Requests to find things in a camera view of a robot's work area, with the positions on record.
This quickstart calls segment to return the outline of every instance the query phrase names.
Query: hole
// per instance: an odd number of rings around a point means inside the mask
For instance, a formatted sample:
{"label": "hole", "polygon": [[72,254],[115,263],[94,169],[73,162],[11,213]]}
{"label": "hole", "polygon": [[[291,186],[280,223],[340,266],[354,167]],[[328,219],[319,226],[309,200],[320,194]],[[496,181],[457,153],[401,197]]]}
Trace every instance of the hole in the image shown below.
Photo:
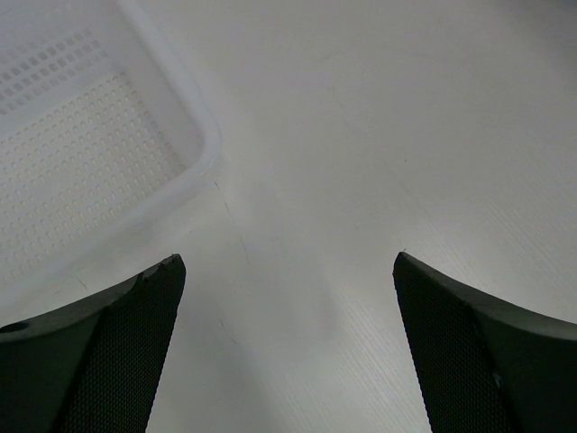
{"label": "hole", "polygon": [[8,334],[10,332],[24,331],[29,325],[26,322],[16,322],[0,327],[0,334]]}

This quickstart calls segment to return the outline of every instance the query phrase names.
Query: white table surface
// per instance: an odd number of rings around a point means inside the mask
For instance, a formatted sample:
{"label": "white table surface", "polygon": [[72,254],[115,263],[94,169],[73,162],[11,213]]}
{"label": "white table surface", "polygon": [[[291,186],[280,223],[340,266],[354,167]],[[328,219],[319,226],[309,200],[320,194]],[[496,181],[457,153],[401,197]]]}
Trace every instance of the white table surface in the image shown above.
{"label": "white table surface", "polygon": [[215,183],[21,306],[171,253],[150,432],[427,432],[392,264],[577,322],[577,9],[143,0],[223,133]]}

